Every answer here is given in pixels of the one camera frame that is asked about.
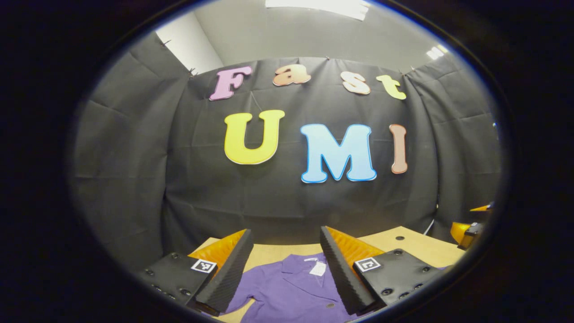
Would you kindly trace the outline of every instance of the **black backdrop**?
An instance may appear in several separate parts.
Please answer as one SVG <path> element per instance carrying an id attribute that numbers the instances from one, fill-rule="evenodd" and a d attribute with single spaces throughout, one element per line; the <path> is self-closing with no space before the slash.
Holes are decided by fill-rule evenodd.
<path id="1" fill-rule="evenodd" d="M 306 66 L 312 79 L 277 87 L 277 68 Z M 251 66 L 233 97 L 209 101 L 216 73 Z M 251 228 L 256 243 L 318 242 L 320 225 L 364 236 L 399 225 L 450 241 L 452 221 L 493 200 L 500 173 L 491 99 L 461 62 L 445 56 L 401 75 L 353 61 L 267 59 L 189 78 L 155 34 L 130 48 L 79 114 L 74 184 L 96 235 L 121 263 L 139 269 L 167 252 L 189 252 L 208 237 Z M 348 92 L 340 73 L 363 75 L 369 95 Z M 401 83 L 406 100 L 375 80 Z M 225 117 L 249 112 L 246 146 L 261 143 L 262 110 L 283 110 L 276 154 L 260 165 L 231 162 L 223 150 Z M 377 178 L 301 181 L 305 124 L 324 124 L 342 140 L 368 125 Z M 389 125 L 407 130 L 409 169 L 393 174 Z"/>

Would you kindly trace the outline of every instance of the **pink letter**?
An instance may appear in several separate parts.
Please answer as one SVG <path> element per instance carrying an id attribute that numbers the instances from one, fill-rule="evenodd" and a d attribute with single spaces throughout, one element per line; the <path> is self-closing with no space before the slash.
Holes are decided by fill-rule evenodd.
<path id="1" fill-rule="evenodd" d="M 218 72 L 219 79 L 215 92 L 210 96 L 210 101 L 231 98 L 233 96 L 233 91 L 230 90 L 231 85 L 237 89 L 243 82 L 243 74 L 250 75 L 251 71 L 251 66 L 246 66 Z"/>

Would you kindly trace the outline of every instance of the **white label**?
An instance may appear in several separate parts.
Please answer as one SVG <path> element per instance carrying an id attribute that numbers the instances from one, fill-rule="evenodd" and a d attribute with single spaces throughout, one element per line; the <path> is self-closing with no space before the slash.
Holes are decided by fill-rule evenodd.
<path id="1" fill-rule="evenodd" d="M 326 264 L 324 264 L 322 262 L 317 262 L 317 264 L 315 264 L 315 267 L 313 267 L 313 269 L 311 269 L 311 271 L 309 271 L 309 273 L 311 275 L 323 276 L 323 274 L 325 274 L 326 269 L 327 269 Z"/>

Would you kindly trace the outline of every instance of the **wooden table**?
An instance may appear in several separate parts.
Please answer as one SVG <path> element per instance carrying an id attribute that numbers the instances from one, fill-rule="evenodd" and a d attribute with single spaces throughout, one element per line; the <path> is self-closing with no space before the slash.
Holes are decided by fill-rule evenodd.
<path id="1" fill-rule="evenodd" d="M 397 240 L 396 238 L 398 236 L 402 236 L 404 239 Z M 454 264 L 464 254 L 464 251 L 458 249 L 455 244 L 446 243 L 441 240 L 424 236 L 421 233 L 409 230 L 402 226 L 371 234 L 369 236 L 360 237 L 359 239 L 383 251 L 401 248 L 434 267 L 446 267 Z M 209 238 L 197 249 L 206 247 L 216 241 L 218 241 L 218 239 Z M 249 255 L 249 259 L 245 264 L 243 272 L 256 266 L 280 262 L 291 254 L 313 255 L 320 252 L 323 252 L 323 250 L 319 244 L 254 244 L 253 250 Z M 217 317 L 217 319 L 228 323 L 238 323 L 254 301 L 254 299 L 251 299 L 244 307 L 235 312 L 221 315 Z"/>

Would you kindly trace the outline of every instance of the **blue letter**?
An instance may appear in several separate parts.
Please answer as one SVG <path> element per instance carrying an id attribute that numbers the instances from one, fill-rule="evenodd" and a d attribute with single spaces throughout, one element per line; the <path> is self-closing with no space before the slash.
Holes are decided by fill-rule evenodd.
<path id="1" fill-rule="evenodd" d="M 343 171 L 349 159 L 351 169 L 347 178 L 352 181 L 373 180 L 377 172 L 371 165 L 369 134 L 371 128 L 366 125 L 350 125 L 341 145 L 337 143 L 325 125 L 304 125 L 301 133 L 307 136 L 307 172 L 301 180 L 305 183 L 323 183 L 327 173 L 321 169 L 321 158 L 329 168 L 335 180 L 343 177 Z"/>

